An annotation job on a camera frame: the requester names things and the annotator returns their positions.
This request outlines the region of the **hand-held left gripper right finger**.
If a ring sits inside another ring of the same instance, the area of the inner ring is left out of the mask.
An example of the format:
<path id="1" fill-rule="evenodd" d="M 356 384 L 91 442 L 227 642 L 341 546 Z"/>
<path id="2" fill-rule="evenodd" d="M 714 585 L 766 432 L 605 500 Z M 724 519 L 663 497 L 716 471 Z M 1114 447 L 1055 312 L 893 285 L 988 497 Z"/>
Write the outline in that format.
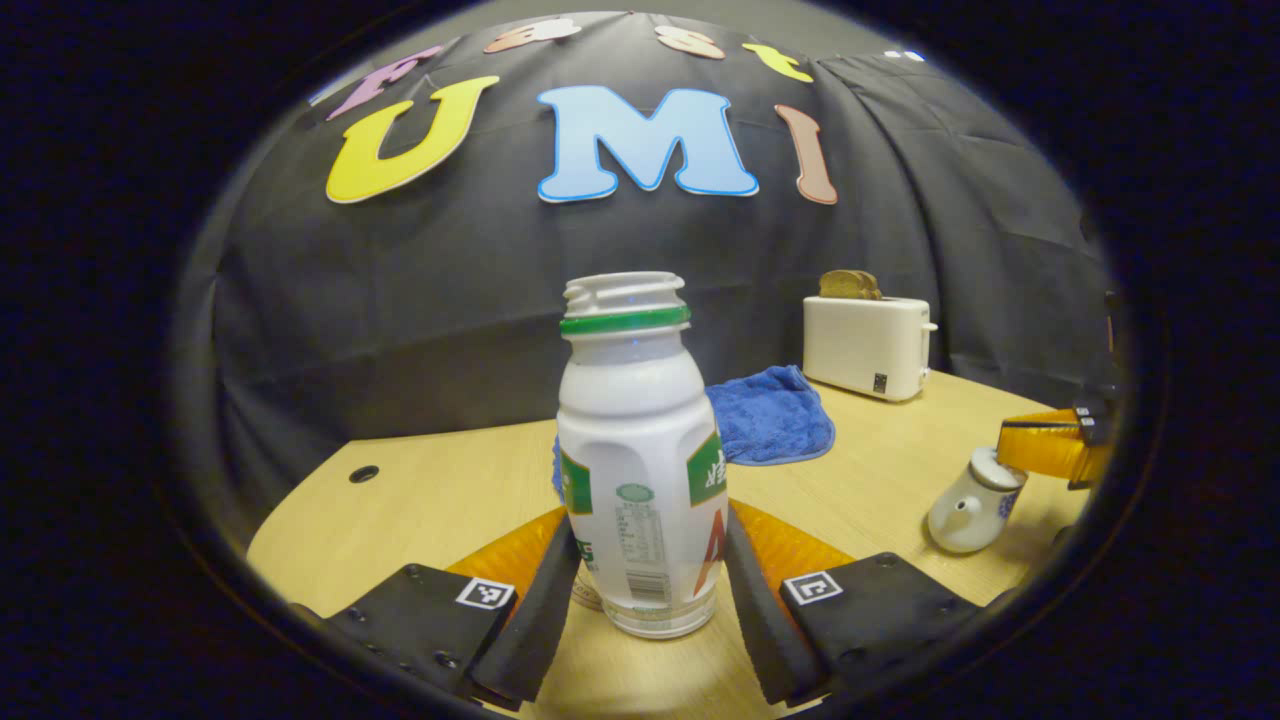
<path id="1" fill-rule="evenodd" d="M 724 565 L 767 702 L 863 701 L 920 673 L 984 609 L 906 559 L 855 559 L 735 500 Z"/>

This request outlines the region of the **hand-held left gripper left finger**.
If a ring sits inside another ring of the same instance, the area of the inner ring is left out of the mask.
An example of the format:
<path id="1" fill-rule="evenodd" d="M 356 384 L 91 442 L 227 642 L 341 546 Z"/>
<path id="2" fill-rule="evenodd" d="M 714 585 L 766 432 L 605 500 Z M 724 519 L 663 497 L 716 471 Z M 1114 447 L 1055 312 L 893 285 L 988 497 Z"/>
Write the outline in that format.
<path id="1" fill-rule="evenodd" d="M 420 685 L 517 710 L 556 657 L 579 564 L 556 509 L 447 569 L 404 564 L 326 618 L 325 634 Z"/>

